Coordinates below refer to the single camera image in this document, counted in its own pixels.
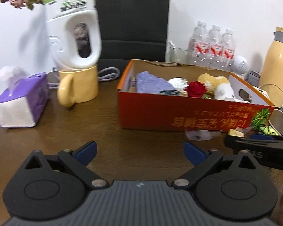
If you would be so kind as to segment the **yellow rectangular block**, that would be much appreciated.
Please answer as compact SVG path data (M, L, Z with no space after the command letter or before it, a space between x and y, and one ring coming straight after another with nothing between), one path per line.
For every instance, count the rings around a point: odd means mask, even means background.
M228 131L228 136L234 136L234 137L242 137L244 138L244 132L236 130L236 129L230 129Z

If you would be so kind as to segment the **red fabric rose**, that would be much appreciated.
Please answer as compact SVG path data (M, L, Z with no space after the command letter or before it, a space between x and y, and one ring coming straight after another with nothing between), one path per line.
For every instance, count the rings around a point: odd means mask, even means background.
M185 87L185 91L188 93L189 97L199 97L201 98L206 92L206 86L198 81L189 82L187 87Z

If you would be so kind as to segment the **purple knitted cloth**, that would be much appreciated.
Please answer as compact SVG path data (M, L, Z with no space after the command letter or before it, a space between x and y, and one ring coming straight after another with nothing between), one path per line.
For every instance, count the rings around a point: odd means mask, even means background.
M161 91L174 90L175 88L163 78L150 74L148 71L136 75L136 92L159 94Z

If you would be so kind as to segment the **blue yellow patterned pouch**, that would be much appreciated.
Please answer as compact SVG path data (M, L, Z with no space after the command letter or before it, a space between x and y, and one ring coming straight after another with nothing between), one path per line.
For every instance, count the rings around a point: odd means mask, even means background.
M177 89L163 90L159 94L168 96L188 96L188 93L186 91L181 91Z

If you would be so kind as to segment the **red cardboard box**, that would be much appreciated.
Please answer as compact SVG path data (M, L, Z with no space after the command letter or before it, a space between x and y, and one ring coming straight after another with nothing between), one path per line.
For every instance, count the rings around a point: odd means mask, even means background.
M182 77L189 82L197 80L202 73L224 76L237 99L241 99L239 93L244 90L251 96L251 102L137 93L133 80L144 71L165 80ZM119 123L124 129L227 132L229 129L249 127L256 117L265 124L275 108L266 96L234 73L192 65L131 60L117 90Z

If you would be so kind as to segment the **yellow white plush toy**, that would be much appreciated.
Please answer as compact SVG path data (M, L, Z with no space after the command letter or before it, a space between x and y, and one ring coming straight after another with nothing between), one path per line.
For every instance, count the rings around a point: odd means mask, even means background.
M229 80L224 76L211 76L208 73L203 73L197 81L205 86L205 94L213 96L214 99L235 99L234 90Z

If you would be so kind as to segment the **yellow thermos jug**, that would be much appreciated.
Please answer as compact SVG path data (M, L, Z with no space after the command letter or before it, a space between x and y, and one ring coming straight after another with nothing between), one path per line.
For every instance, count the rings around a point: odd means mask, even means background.
M259 88L265 90L270 101L278 108L283 104L283 27L277 27L270 45L259 81Z

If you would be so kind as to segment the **white robot speaker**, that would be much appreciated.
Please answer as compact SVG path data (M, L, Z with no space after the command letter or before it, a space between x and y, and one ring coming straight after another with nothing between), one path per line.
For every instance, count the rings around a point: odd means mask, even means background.
M247 60L241 55L236 55L231 65L231 70L234 74L244 79L244 74L248 72Z

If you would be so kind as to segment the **purple tissue box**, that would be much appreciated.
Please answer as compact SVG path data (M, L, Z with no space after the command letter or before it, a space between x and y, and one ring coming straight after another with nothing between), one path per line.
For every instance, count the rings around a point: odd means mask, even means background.
M0 127L34 127L49 101L46 73L29 76L20 67L4 66L0 80L7 85L0 95Z

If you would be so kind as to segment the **middle water bottle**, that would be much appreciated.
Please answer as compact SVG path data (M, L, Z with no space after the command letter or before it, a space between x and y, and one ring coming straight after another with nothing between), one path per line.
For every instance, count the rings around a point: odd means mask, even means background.
M220 32L221 28L217 25L212 25L212 28L208 32L209 52L211 66L213 68L220 69L222 66L222 36Z

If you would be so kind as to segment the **water bottle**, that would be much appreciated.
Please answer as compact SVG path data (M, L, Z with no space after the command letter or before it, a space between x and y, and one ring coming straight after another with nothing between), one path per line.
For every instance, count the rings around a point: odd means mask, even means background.
M222 35L222 57L225 58L226 65L225 70L231 71L231 65L234 60L235 49L236 49L236 41L234 39L234 31L226 29L225 33Z
M220 69L222 66L222 36L220 32L221 28L217 25L212 25L212 28L208 32L209 52L211 66L213 68Z
M189 41L188 64L202 65L206 61L210 44L208 42L208 31L206 22L199 21Z

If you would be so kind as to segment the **right water bottle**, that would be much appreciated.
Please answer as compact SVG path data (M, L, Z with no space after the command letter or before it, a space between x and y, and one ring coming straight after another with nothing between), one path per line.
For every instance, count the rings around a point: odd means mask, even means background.
M234 31L226 29L225 33L222 35L222 57L225 58L226 65L225 70L231 71L231 65L234 60L235 49L236 49L236 41L234 39Z

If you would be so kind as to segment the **yellow ceramic mug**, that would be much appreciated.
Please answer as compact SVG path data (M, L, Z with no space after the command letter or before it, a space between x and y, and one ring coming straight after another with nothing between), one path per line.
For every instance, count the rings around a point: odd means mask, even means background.
M98 95L97 66L73 72L59 71L59 77L57 97L65 108L91 101Z

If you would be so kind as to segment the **left water bottle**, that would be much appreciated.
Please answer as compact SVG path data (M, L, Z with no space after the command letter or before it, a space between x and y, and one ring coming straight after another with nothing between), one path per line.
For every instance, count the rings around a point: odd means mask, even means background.
M188 64L202 65L206 61L210 44L208 42L208 31L206 22L199 21L189 41Z

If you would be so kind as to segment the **glass cup with spoon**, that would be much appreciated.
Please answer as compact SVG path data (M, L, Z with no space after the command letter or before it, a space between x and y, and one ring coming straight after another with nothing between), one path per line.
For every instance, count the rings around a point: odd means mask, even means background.
M187 64L187 51L176 47L175 44L169 40L167 43L165 61L167 63Z

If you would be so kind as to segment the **black paper bag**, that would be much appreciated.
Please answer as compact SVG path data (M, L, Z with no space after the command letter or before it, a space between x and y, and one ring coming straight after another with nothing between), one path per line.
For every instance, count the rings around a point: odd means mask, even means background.
M163 62L170 0L95 0L102 52L99 70L124 71L132 59Z

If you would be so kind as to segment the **white detergent jug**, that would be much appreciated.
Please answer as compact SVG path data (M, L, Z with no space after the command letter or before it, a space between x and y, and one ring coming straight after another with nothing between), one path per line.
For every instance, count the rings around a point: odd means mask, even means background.
M78 71L95 66L102 51L102 40L95 0L43 0L49 47L61 71ZM78 53L75 27L88 29L91 54Z

